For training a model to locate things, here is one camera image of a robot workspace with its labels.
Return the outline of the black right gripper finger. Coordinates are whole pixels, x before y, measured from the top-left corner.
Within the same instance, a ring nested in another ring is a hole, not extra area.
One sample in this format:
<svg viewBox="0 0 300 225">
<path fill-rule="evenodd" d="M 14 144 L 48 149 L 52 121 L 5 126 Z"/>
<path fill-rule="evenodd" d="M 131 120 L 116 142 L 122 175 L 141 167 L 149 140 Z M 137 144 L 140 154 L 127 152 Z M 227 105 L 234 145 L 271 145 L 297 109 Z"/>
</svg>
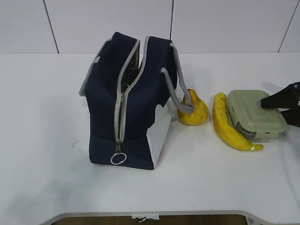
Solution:
<svg viewBox="0 0 300 225">
<path fill-rule="evenodd" d="M 265 109 L 297 109 L 300 106 L 300 82 L 289 84 L 281 91 L 261 100 Z"/>
<path fill-rule="evenodd" d="M 300 109 L 281 111 L 281 114 L 288 125 L 300 127 Z"/>
</svg>

